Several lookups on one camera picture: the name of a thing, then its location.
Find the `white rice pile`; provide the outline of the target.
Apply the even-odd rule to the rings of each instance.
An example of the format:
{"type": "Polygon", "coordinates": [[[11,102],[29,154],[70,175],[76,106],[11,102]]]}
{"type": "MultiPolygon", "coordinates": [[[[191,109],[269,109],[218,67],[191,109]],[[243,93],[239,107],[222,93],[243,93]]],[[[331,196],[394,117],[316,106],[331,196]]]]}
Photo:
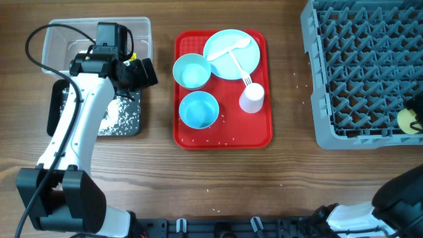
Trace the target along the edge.
{"type": "Polygon", "coordinates": [[[130,93],[134,101],[115,97],[102,118],[98,137],[134,136],[139,133],[141,92],[130,93]]]}

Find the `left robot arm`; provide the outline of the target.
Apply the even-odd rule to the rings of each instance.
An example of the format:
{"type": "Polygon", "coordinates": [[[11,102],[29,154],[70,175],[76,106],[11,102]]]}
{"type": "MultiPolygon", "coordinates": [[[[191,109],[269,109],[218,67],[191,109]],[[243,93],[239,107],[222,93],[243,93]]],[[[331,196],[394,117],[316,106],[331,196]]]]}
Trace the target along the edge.
{"type": "Polygon", "coordinates": [[[131,211],[109,206],[91,178],[91,159],[100,124],[116,97],[158,82],[149,58],[133,59],[134,38],[124,25],[100,22],[85,53],[71,61],[67,102],[52,140],[32,169],[21,169],[17,189],[21,221],[38,231],[73,237],[145,237],[131,211]]]}

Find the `yellow plastic cup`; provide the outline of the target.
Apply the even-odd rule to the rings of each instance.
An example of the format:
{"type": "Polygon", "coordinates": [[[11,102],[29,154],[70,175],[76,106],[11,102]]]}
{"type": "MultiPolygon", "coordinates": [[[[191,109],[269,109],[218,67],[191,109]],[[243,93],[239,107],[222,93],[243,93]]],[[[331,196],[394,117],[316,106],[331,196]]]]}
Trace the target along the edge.
{"type": "Polygon", "coordinates": [[[413,110],[402,109],[397,115],[399,128],[406,134],[422,132],[422,125],[416,119],[417,114],[413,110]]]}

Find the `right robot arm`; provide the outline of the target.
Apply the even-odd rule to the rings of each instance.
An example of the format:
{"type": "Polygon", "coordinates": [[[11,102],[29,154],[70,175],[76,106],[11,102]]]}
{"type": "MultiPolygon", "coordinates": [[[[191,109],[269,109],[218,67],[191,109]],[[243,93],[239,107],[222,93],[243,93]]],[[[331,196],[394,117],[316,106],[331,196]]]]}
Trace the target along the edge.
{"type": "Polygon", "coordinates": [[[299,230],[308,237],[422,238],[422,165],[385,183],[371,202],[320,207],[299,230]]]}

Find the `blue bowl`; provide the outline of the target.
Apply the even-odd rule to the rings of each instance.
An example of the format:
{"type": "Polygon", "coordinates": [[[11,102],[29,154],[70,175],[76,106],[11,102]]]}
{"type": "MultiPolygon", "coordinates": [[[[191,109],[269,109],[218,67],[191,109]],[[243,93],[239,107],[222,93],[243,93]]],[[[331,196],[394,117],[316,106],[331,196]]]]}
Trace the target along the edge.
{"type": "Polygon", "coordinates": [[[210,93],[194,91],[182,99],[178,112],[180,119],[189,128],[202,130],[217,120],[220,107],[217,99],[210,93]]]}

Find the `white plastic cup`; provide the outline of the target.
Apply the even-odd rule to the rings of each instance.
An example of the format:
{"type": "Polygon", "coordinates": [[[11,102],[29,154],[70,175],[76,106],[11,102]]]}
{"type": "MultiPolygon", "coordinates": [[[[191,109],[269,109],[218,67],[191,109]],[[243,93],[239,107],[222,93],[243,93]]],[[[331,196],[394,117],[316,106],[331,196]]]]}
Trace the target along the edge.
{"type": "Polygon", "coordinates": [[[246,86],[239,98],[239,106],[247,113],[254,114],[261,110],[264,103],[264,87],[258,83],[246,86]]]}

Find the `yellow snack wrapper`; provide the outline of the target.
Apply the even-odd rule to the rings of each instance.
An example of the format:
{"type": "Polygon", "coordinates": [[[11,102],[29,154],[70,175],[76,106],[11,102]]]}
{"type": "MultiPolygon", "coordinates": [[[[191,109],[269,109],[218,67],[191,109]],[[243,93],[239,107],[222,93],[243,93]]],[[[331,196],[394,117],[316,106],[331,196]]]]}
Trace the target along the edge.
{"type": "Polygon", "coordinates": [[[136,53],[133,53],[132,56],[131,56],[131,58],[128,59],[127,62],[131,62],[131,61],[136,60],[136,59],[137,59],[137,54],[136,53]]]}

